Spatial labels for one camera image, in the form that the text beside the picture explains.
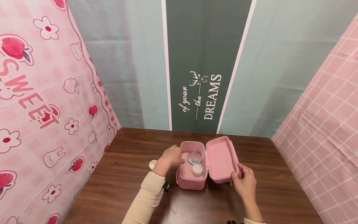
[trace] round compact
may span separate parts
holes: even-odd
[[[194,165],[196,163],[201,163],[201,161],[202,161],[202,157],[201,157],[200,153],[198,153],[198,152],[190,152],[188,154],[188,162],[191,165]]]
[[[150,161],[150,163],[149,163],[149,168],[150,168],[151,170],[154,169],[156,162],[157,162],[157,160],[152,160],[152,161]]]
[[[203,174],[203,166],[198,163],[193,164],[192,173],[196,177],[201,176]]]

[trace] right hand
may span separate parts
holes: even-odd
[[[252,169],[238,163],[238,167],[242,170],[244,178],[239,179],[236,172],[231,173],[232,182],[235,190],[241,197],[243,202],[256,201],[256,179]]]

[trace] wooden table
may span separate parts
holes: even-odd
[[[150,171],[148,164],[168,147],[182,141],[204,144],[221,135],[122,128],[63,224],[121,223],[140,184]],[[251,167],[257,179],[257,203],[267,224],[322,224],[306,194],[268,138],[228,135],[239,161]],[[166,180],[172,185],[163,195],[151,224],[220,224],[242,222],[245,211],[228,184],[207,179],[202,191],[183,190],[175,184],[172,168]]]

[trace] black clip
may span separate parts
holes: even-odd
[[[164,192],[168,192],[168,190],[169,190],[169,183],[168,182],[164,183],[163,190],[164,190]]]

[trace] pink storage box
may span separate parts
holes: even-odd
[[[202,190],[208,173],[217,184],[230,182],[231,173],[235,171],[241,178],[241,170],[237,166],[239,160],[234,146],[227,136],[208,141],[206,147],[201,142],[185,141],[180,148],[185,163],[178,167],[176,183],[182,189]],[[192,165],[188,162],[188,154],[198,152],[202,156],[203,174],[199,177],[192,174]]]

